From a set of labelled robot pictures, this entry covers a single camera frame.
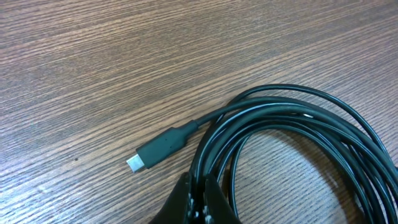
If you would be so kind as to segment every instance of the cable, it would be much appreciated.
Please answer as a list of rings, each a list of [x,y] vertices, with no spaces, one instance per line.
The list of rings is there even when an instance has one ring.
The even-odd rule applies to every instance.
[[[279,96],[248,98],[253,93],[266,90],[294,90],[324,98],[350,114],[365,133],[336,114],[301,100]],[[134,171],[154,166],[184,147],[188,136],[207,122],[211,122],[210,127],[202,137],[190,167],[195,200],[202,200],[203,177],[212,174],[220,181],[228,161],[231,161],[228,202],[238,217],[234,179],[241,150],[254,133],[279,129],[297,133],[314,142],[338,170],[347,176],[369,223],[398,224],[397,168],[376,132],[346,103],[305,86],[271,84],[246,90],[225,107],[179,128],[172,128],[173,133],[169,130],[163,132],[137,149],[137,155],[127,163]],[[159,154],[162,149],[162,156],[153,159],[153,155]]]

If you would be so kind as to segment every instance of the wooden table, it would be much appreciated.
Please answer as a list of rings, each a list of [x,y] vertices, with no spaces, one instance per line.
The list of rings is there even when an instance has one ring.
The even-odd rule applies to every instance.
[[[126,160],[165,128],[265,83],[331,93],[398,164],[394,1],[18,0],[2,6],[0,223],[147,223],[204,132],[150,170]],[[271,91],[347,114],[305,94]],[[243,223],[362,223],[308,140],[268,131],[239,160]]]

